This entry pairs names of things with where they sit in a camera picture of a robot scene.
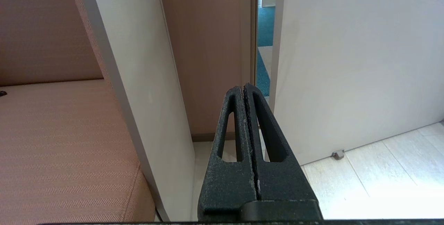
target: baseboard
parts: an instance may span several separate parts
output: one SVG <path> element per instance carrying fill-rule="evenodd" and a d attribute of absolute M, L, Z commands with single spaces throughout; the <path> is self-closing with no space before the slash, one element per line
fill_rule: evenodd
<path fill-rule="evenodd" d="M 234 140 L 236 135 L 234 132 L 227 132 L 225 134 L 225 140 Z M 191 140 L 195 142 L 211 142 L 214 140 L 214 133 L 194 134 L 191 135 Z"/>

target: cushioned bench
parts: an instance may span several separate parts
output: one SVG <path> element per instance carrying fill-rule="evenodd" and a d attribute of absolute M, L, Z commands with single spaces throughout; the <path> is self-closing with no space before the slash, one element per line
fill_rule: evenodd
<path fill-rule="evenodd" d="M 0 220 L 133 222 L 154 204 L 104 80 L 2 87 Z"/>
<path fill-rule="evenodd" d="M 154 220 L 82 2 L 0 5 L 0 224 Z"/>

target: floor tile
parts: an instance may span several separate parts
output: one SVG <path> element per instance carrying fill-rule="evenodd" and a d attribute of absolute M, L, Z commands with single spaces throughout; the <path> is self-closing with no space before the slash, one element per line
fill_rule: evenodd
<path fill-rule="evenodd" d="M 444 156 L 419 131 L 396 135 L 382 142 L 419 187 L 444 192 Z"/>
<path fill-rule="evenodd" d="M 307 180 L 308 180 L 308 176 L 307 176 L 307 172 L 306 172 L 306 170 L 305 170 L 305 166 L 304 166 L 304 165 L 301 165 L 301 168 L 302 168 L 302 172 L 304 172 L 304 175 L 306 176 L 306 178 L 307 178 Z"/>
<path fill-rule="evenodd" d="M 193 201 L 191 209 L 191 220 L 197 219 L 197 204 L 199 201 L 200 190 L 202 189 L 203 179 L 205 178 L 206 167 L 210 159 L 213 142 L 193 143 L 195 148 L 195 177 L 193 184 Z M 222 159 L 226 162 L 236 162 L 236 142 L 234 140 L 225 141 Z"/>
<path fill-rule="evenodd" d="M 444 126 L 441 123 L 435 123 L 419 128 L 418 131 L 421 135 L 444 135 Z"/>
<path fill-rule="evenodd" d="M 261 46 L 257 49 L 259 49 L 259 52 L 261 53 L 262 60 L 268 73 L 268 77 L 271 78 L 271 57 L 273 54 L 273 46 Z"/>
<path fill-rule="evenodd" d="M 346 211 L 369 197 L 346 157 L 341 160 L 328 157 L 306 164 L 304 168 L 325 219 L 360 217 L 357 210 Z"/>
<path fill-rule="evenodd" d="M 425 138 L 444 155 L 444 135 L 427 135 Z"/>
<path fill-rule="evenodd" d="M 347 151 L 353 169 L 370 197 L 398 197 L 417 188 L 383 142 Z"/>

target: wooden wall panel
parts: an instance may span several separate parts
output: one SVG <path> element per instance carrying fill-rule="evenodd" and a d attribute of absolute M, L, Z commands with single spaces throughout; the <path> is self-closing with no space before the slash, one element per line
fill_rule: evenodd
<path fill-rule="evenodd" d="M 194 138 L 212 140 L 225 93 L 250 81 L 250 2 L 162 0 Z"/>

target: tile grout line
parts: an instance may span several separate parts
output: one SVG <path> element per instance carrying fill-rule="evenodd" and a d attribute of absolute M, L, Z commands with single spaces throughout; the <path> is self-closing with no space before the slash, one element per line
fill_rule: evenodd
<path fill-rule="evenodd" d="M 436 135 L 423 135 L 420 131 L 418 131 L 427 141 L 428 141 L 428 143 L 430 143 L 439 153 L 441 153 L 441 155 L 443 155 L 444 156 L 444 153 L 443 152 L 441 152 L 433 143 L 431 143 L 428 139 L 427 139 L 427 136 L 437 136 L 437 135 L 444 135 L 444 134 L 436 134 Z"/>
<path fill-rule="evenodd" d="M 307 178 L 308 184 L 310 184 L 311 187 L 310 179 L 308 179 L 308 173 L 305 169 L 305 165 L 301 165 L 301 168 L 303 169 L 302 172 L 305 173 L 304 176 Z"/>
<path fill-rule="evenodd" d="M 392 157 L 396 160 L 396 162 L 401 166 L 401 168 L 404 170 L 404 172 L 409 176 L 410 179 L 412 179 L 414 184 L 417 186 L 418 184 L 415 182 L 415 180 L 412 178 L 412 176 L 407 172 L 407 170 L 404 168 L 404 166 L 402 166 L 401 162 L 398 161 L 398 158 L 396 158 L 395 155 L 393 155 L 393 152 L 387 147 L 387 145 L 384 143 L 384 141 L 382 141 L 382 144 L 384 144 L 384 146 L 388 149 L 388 151 L 390 152 Z"/>
<path fill-rule="evenodd" d="M 364 184 L 362 183 L 358 173 L 356 173 L 355 167 L 353 167 L 352 162 L 350 162 L 349 157 L 347 156 L 347 154 L 345 152 L 344 152 L 344 157 L 347 158 L 347 162 L 349 162 L 350 166 L 352 166 L 352 169 L 353 169 L 355 175 L 358 177 L 358 180 L 361 183 L 362 187 L 364 188 L 365 192 L 367 193 L 368 197 L 371 198 L 370 194 L 368 193 L 367 189 L 365 188 Z"/>

